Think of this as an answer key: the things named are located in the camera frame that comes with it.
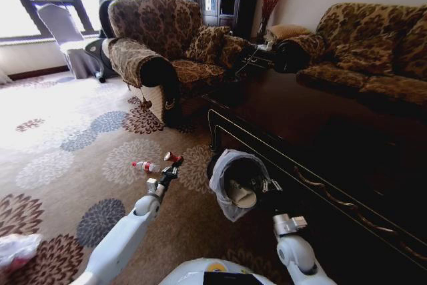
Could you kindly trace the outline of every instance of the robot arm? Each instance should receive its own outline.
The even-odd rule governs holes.
[[[163,177],[160,181],[148,179],[147,195],[139,199],[129,215],[120,219],[96,246],[84,273],[72,282],[72,285],[109,284],[121,273],[143,241],[150,222],[157,217],[170,182],[177,178],[177,169],[183,158],[180,156],[174,160],[172,167],[162,171]]]
[[[310,244],[294,234],[307,226],[306,220],[303,217],[289,218],[287,214],[276,215],[273,220],[279,259],[288,269],[294,284],[336,285],[316,260]]]

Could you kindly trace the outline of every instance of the yellow label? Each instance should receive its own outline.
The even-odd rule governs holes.
[[[212,263],[207,267],[206,272],[227,272],[227,268],[223,264]]]

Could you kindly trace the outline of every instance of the vase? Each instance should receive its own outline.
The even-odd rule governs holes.
[[[256,34],[256,42],[257,43],[264,43],[264,36],[266,35],[266,28],[267,28],[267,17],[261,18],[260,28],[258,29],[258,33]]]

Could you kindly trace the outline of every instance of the throw pillow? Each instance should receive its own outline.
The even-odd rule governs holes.
[[[396,50],[396,73],[427,81],[427,11]]]
[[[185,52],[185,57],[201,63],[215,64],[224,35],[229,32],[230,27],[201,26]]]
[[[393,75],[392,60],[395,33],[381,34],[369,39],[338,45],[335,50],[337,66],[372,75]]]
[[[275,25],[267,28],[267,40],[279,42],[288,38],[301,35],[309,35],[312,32],[305,27],[298,25]]]
[[[250,45],[250,42],[246,39],[224,35],[224,45],[218,61],[219,65],[228,69],[233,68],[241,52]]]

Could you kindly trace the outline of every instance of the sofa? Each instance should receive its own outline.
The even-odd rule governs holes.
[[[337,3],[278,48],[300,82],[427,110],[425,5]]]
[[[114,70],[166,125],[197,109],[198,98],[224,82],[250,45],[229,27],[203,26],[193,1],[115,0],[108,16]]]

